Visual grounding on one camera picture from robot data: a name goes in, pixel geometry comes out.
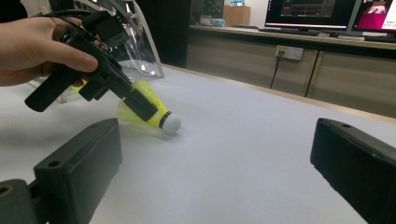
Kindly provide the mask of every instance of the black monitor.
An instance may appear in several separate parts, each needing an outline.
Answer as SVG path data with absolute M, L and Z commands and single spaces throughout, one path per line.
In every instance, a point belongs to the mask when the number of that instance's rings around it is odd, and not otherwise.
M 356 0 L 268 0 L 265 27 L 345 31 Z
M 352 30 L 396 35 L 396 3 L 392 0 L 360 0 Z

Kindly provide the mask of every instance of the hand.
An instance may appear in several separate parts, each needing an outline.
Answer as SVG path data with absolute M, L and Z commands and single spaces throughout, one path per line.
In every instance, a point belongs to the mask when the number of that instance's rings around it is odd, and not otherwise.
M 80 25 L 79 20 L 71 21 Z M 47 17 L 0 23 L 0 86 L 48 76 L 56 63 L 93 72 L 98 66 L 94 57 L 54 40 L 69 26 L 66 21 Z

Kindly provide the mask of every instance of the yellow shuttlecock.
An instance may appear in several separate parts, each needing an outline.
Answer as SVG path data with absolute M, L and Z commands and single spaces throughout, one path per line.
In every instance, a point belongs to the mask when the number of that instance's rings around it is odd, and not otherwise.
M 175 133 L 180 128 L 180 119 L 177 115 L 166 109 L 163 102 L 161 102 L 146 80 L 137 80 L 134 82 L 133 88 L 140 91 L 157 107 L 158 111 L 148 121 L 143 121 L 136 115 L 136 113 L 134 113 L 134 111 L 121 101 L 117 111 L 119 119 L 137 123 L 148 123 L 163 129 L 166 133 Z

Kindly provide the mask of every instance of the power outlet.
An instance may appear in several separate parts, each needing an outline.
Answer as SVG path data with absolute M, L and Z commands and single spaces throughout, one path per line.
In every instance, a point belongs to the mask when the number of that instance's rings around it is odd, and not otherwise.
M 275 51 L 275 56 L 276 57 L 280 56 L 281 58 L 288 58 L 288 56 L 289 56 L 289 47 L 277 45 L 276 46 L 276 51 Z
M 303 50 L 304 49 L 290 47 L 288 59 L 301 60 L 301 58 L 303 57 Z

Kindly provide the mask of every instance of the white table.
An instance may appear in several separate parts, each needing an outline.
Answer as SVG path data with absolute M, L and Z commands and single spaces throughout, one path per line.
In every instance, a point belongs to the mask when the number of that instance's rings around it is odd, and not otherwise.
M 120 124 L 123 163 L 91 223 L 365 223 L 309 161 L 316 122 L 343 121 L 395 147 L 394 119 L 164 72 L 150 85 L 182 127 L 169 136 Z M 26 84 L 0 88 L 2 181 L 30 183 L 33 167 L 52 151 L 90 124 L 116 117 L 112 92 L 37 113 L 23 102 L 32 91 Z

